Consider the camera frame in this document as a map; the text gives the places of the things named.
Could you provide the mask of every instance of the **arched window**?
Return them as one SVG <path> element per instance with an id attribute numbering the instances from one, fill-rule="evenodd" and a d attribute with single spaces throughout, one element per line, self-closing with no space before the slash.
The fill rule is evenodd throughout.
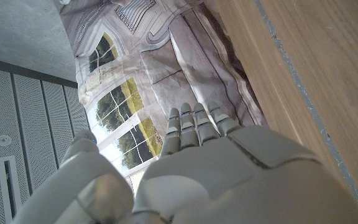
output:
<path id="1" fill-rule="evenodd" d="M 93 72 L 99 66 L 112 62 L 116 58 L 118 58 L 117 48 L 110 36 L 104 33 L 96 49 L 89 56 L 89 72 Z"/>

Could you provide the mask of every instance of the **white robotic arm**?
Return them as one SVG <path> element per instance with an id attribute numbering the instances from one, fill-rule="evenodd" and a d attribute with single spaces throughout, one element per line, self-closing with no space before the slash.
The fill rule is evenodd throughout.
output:
<path id="1" fill-rule="evenodd" d="M 311 151 L 208 109 L 219 133 L 199 103 L 171 110 L 135 200 L 83 131 L 14 223 L 358 223 L 354 199 Z"/>

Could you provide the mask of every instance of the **wooden panel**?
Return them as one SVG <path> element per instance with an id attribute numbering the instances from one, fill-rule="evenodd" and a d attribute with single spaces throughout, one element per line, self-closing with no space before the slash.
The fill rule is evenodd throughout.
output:
<path id="1" fill-rule="evenodd" d="M 262 3 L 358 187 L 358 1 Z M 269 126 L 341 177 L 255 2 L 216 4 Z"/>
<path id="2" fill-rule="evenodd" d="M 263 1 L 358 187 L 358 1 Z"/>

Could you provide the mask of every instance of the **ceiling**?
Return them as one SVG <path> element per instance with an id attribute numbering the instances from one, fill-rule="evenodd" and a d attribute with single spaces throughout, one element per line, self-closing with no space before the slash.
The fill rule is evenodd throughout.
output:
<path id="1" fill-rule="evenodd" d="M 0 61 L 75 82 L 57 1 L 0 1 Z"/>

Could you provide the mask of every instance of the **gray wall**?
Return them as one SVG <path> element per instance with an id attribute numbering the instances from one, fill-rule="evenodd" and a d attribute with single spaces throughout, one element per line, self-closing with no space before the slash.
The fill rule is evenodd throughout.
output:
<path id="1" fill-rule="evenodd" d="M 73 136 L 88 128 L 76 88 L 0 71 L 0 136 L 12 139 L 0 146 L 0 223 L 58 169 Z"/>

